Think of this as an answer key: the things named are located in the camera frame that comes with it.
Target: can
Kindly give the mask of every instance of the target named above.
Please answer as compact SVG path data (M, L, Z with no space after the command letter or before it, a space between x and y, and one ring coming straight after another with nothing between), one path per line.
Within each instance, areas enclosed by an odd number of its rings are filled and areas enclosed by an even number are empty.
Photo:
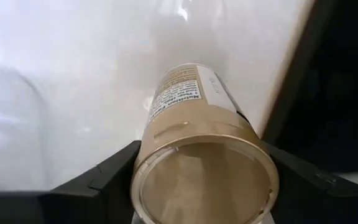
M278 194L268 152L214 71L188 63L160 82L131 199L147 224L257 223Z

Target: black holder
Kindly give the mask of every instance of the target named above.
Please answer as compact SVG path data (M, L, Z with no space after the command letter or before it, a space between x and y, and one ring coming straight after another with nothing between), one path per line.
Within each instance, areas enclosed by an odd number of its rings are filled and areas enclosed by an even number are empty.
M276 224L358 224L358 185L264 143L280 176ZM0 223L130 224L130 184L140 141L46 192L0 192Z

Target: white glossy surface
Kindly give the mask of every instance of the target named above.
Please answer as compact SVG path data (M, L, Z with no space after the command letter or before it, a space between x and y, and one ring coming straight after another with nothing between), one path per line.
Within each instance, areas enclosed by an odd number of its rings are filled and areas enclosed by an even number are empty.
M261 133L312 0L0 0L0 66L47 102L52 188L145 126L163 71L203 63Z

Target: nutrition facts label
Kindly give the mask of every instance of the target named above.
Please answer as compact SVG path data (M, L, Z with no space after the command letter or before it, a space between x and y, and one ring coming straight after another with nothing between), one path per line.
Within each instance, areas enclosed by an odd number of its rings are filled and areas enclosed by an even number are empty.
M149 122L169 106L186 100L195 99L201 99L196 77L174 84L166 88L153 100L153 105L150 109Z

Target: can rim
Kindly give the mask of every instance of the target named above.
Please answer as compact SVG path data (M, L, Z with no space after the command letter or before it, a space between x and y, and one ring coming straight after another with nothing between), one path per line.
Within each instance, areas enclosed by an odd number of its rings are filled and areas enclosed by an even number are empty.
M211 142L210 137L215 137L214 140L216 140L216 143L219 142L227 142L227 141L237 141L241 144L248 144L253 148L252 151L242 151L240 149L236 150L237 152L245 155L250 156L252 155L253 158L257 159L262 166L265 168L265 171L269 177L270 180L270 191L269 191L269 199L266 203L263 212L262 213L256 213L255 217L251 218L248 223L257 223L263 219L263 217L270 211L270 209L273 207L274 202L277 199L278 195L278 171L275 167L275 164L273 163L273 160L270 158L270 156L263 151L259 146L255 145L252 142L246 141L241 138L237 138L230 135L222 135L222 134L198 134L198 135L192 135L192 136L186 136L180 139L176 139L172 142L169 142L158 149L154 150L153 153L150 153L148 157L146 157L139 165L135 168L134 176L132 178L131 183L131 199L132 204L135 208L135 211L137 212L138 216L145 222L146 224L155 224L155 222L152 219L152 216L148 214L147 210L144 208L144 203L142 201L143 199L143 186L144 182L146 180L146 177L148 176L149 172L163 159L165 159L170 154L177 151L178 147L187 145L187 144L194 144L194 143L202 143L202 141L197 141L197 138L199 137L209 137L209 141Z

